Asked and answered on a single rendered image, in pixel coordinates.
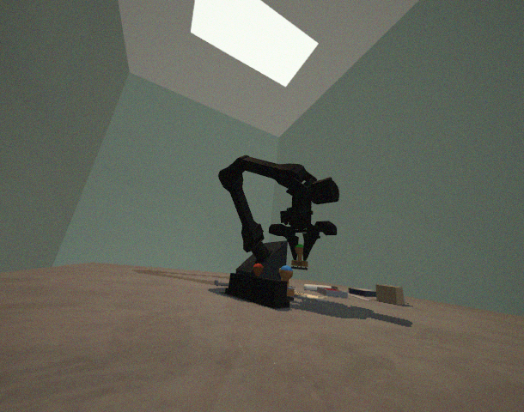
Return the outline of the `wooden hand stamp with blue top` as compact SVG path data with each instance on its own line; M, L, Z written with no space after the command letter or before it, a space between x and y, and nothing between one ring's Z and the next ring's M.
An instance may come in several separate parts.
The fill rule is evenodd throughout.
M294 300L294 288L289 288L289 279L293 276L293 270L288 266L284 265L280 271L280 276L283 278L283 281L287 281L287 297L286 300Z

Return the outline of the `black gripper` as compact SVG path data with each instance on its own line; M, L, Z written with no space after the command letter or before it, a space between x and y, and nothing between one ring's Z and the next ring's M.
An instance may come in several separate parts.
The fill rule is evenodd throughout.
M311 205L306 203L295 203L292 205L291 210L298 210L298 207L300 206L307 206L308 208L308 218L306 218L305 223L301 223L300 221L290 221L289 225L291 225L291 227L286 227L283 224L271 224L269 227L269 233L276 236L284 236L288 240L294 260L297 259L295 248L298 245L299 240L296 233L303 233L303 261L306 261L315 241L320 239L320 232L324 235L337 235L337 228L329 221L317 221L313 226L311 224L311 215L313 214Z

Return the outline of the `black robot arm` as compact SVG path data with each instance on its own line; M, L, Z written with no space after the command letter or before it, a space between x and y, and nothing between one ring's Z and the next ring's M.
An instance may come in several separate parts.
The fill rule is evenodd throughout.
M230 192L240 217L243 238L243 249L252 252L257 258L255 263L264 262L272 251L268 251L262 240L264 239L261 224L253 220L247 199L242 189L242 173L248 171L268 178L275 179L280 185L288 188L286 191L292 196L292 205L295 203L334 203L339 199L338 186L332 178L317 180L300 164L276 164L243 155L230 166L218 174L222 186ZM304 184L303 181L306 181ZM291 222L305 223L308 218L307 206L300 206L298 210L280 211L281 223L288 225Z

